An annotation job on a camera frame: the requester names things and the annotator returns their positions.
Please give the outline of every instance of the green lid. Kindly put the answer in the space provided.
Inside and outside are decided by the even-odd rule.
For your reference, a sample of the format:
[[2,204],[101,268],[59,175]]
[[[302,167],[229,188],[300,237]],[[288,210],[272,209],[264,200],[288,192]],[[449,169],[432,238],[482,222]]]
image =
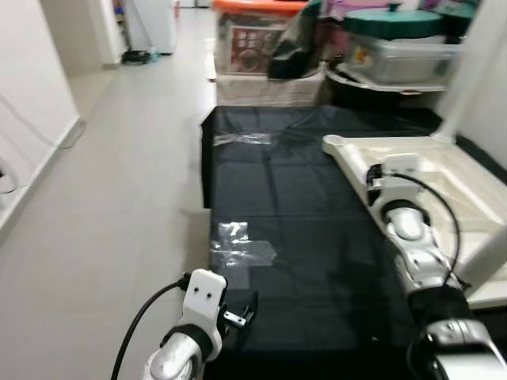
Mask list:
[[348,12],[343,21],[347,32],[385,40],[425,38],[440,33],[442,17],[424,10],[398,10],[400,3],[389,9],[363,9]]

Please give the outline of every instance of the table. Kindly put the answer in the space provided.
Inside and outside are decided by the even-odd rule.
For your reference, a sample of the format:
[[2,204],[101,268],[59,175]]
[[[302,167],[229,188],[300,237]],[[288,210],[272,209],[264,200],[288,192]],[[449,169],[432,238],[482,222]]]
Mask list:
[[[410,379],[405,350],[416,329],[386,254],[390,243],[321,143],[331,133],[427,135],[439,123],[427,110],[215,109],[203,123],[202,161],[212,240],[231,243],[226,223],[246,222],[252,243],[246,260],[213,254],[211,266],[230,279],[231,311],[253,289],[259,309],[247,334],[226,338],[206,379]],[[459,144],[505,174],[473,143]],[[266,244],[276,256],[251,265]],[[488,317],[505,336],[505,314]]]

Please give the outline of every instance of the orange lid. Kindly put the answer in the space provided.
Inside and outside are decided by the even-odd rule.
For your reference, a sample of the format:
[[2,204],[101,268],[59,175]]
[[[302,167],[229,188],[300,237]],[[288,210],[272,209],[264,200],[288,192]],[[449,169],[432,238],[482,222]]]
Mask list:
[[284,2],[280,0],[214,0],[214,8],[227,10],[259,10],[265,12],[299,12],[307,2]]

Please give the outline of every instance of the black tablecloth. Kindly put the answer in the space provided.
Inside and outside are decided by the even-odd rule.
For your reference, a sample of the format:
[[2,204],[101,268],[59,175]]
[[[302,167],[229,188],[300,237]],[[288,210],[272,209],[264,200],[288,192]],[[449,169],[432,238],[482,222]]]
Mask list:
[[[225,340],[205,378],[411,378],[405,350],[415,328],[387,254],[390,243],[321,145],[327,134],[427,135],[439,123],[424,110],[215,109],[203,124],[212,240],[220,240],[220,223],[247,222],[249,240],[268,241],[276,257],[247,268],[213,263],[217,272],[249,284],[235,289],[233,281],[229,309],[241,311],[253,289],[259,309],[247,334]],[[252,142],[259,133],[270,144],[212,145],[213,135]],[[505,174],[476,146],[460,142]]]

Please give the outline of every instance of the clear tape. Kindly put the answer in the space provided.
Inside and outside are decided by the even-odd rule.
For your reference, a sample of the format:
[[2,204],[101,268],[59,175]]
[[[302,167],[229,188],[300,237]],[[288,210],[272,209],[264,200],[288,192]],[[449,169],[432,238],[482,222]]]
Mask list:
[[230,289],[249,289],[248,267],[271,266],[276,257],[269,241],[249,240],[247,230],[246,222],[219,223],[219,240],[211,242],[212,266]]
[[217,135],[213,140],[214,146],[228,143],[269,145],[271,144],[271,135],[268,133],[245,133],[241,135],[227,134],[227,135]]

